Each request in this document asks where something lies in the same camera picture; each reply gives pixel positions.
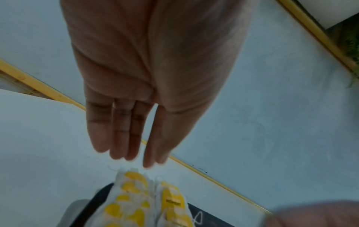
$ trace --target hand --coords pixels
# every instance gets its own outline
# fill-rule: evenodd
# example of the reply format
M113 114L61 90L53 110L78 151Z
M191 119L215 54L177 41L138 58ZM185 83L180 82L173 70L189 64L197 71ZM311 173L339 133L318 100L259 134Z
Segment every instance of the hand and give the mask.
M98 152L164 163L227 79L256 0L61 0Z
M265 227L359 227L359 202L324 203L269 217Z

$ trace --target black object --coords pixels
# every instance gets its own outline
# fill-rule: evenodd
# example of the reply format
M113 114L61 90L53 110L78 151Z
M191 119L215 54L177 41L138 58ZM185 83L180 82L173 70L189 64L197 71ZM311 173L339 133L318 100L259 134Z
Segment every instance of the black object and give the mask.
M86 221L94 214L98 207L100 207L107 199L108 194L113 186L113 183L102 188L96 195L90 200L86 207L81 211L81 213L76 217L75 221L70 225L70 227L83 227ZM202 225L195 224L196 227L234 227L221 219L193 206L188 203L188 207L191 211L193 217L195 217L198 212L202 211Z

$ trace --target white wall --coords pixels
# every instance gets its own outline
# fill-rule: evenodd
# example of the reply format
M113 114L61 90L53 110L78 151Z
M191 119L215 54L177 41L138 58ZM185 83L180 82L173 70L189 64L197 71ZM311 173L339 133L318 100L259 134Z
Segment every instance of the white wall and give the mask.
M57 1L5 0L0 27L1 58L84 103ZM277 2L263 0L229 81L174 155L270 210L358 200L359 88L349 81Z
M298 0L304 8L324 27L359 13L358 0Z
M52 100L0 90L0 222L55 226L66 207L90 199L115 179L114 169L142 168L97 154L86 135L85 112ZM263 213L170 160L146 174L177 185L188 201L233 226L259 226Z

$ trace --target blue-gray surface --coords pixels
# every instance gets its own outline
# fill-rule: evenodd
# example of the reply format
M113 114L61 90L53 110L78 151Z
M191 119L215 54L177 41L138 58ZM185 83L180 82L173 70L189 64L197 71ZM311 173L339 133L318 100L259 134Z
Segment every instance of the blue-gray surface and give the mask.
M1 58L84 103L57 1L5 0L0 27ZM280 5L263 0L229 81L174 155L267 209L358 200L359 87L349 81Z

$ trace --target wooden edge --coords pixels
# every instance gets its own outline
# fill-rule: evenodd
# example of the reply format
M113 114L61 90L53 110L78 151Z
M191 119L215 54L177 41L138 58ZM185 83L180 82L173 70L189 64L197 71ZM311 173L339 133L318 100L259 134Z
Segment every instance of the wooden edge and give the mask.
M86 110L86 107L84 105L81 105L80 103L72 100L71 98L65 96L64 94L60 93L59 91L53 89L52 87L50 87L49 85L33 78L32 76L30 76L29 74L21 71L20 69L6 63L5 61L0 59L0 70L5 72L6 74L20 80L21 82L23 82L24 84L34 88L35 90L43 93L44 95L47 95L48 97L56 100L56 101L60 101L60 102L66 102L66 103L70 103L70 104L74 104L75 106ZM145 140L141 141L144 145L147 145L147 142ZM192 166L178 160L177 158L170 156L170 159L172 159L173 161L177 162L178 164L184 166L185 168L188 168L190 170L192 170L193 172L197 173L198 175L206 178L207 180L211 181L212 183L220 186L221 188L227 190L228 192L234 194L235 196L238 196L239 198L241 198L242 200L248 202L250 205L256 207L259 211L265 213L265 214L270 214L270 212L266 209L264 209L263 207L261 207L260 205L256 204L255 202L251 201L250 199L242 196L241 194L233 191L232 189L229 189L228 187L224 186L223 184L215 181L214 179L210 178L209 176L205 175L204 173L198 171L197 169L193 168Z
M48 97L52 98L53 100L66 102L73 104L83 110L85 110L85 106L81 105L80 103L72 100L71 98L67 97L66 95L62 94L61 92L53 89L49 85L35 79L34 77L30 76L29 74L21 71L20 69L10 65L9 63L5 62L4 60L0 59L0 70L4 73L14 77L15 79L23 82L29 87L39 91L40 93L47 95Z
M317 41L319 41L340 63L353 72L356 63L345 56L339 47L316 25L316 23L292 0L276 0L285 8Z

